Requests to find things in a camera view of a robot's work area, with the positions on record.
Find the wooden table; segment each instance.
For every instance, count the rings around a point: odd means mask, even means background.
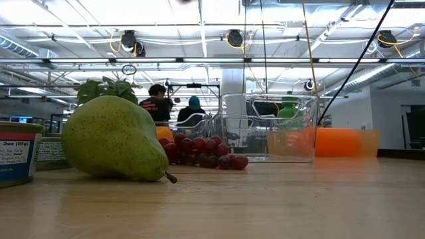
[[[37,172],[0,190],[0,238],[424,238],[425,161],[172,167],[176,185]]]

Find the teal hat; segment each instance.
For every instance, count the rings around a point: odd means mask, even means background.
[[[189,108],[191,108],[192,110],[199,110],[201,108],[199,98],[197,98],[196,96],[192,96],[189,99]]]

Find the green leaves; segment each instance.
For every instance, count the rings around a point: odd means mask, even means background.
[[[114,82],[111,78],[102,77],[103,82],[107,85],[101,85],[101,82],[95,80],[87,80],[78,88],[77,104],[85,104],[99,96],[118,96],[130,102],[137,104],[137,97],[131,88],[131,84],[125,80],[117,80]]]

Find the food can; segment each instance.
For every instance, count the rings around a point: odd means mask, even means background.
[[[0,121],[0,188],[31,182],[44,127]]]
[[[70,163],[66,160],[60,137],[42,137],[37,149],[37,171],[68,169]]]

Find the pear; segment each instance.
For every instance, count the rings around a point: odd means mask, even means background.
[[[95,177],[177,181],[166,172],[167,155],[150,114],[117,96],[77,108],[64,126],[62,148],[74,167]]]

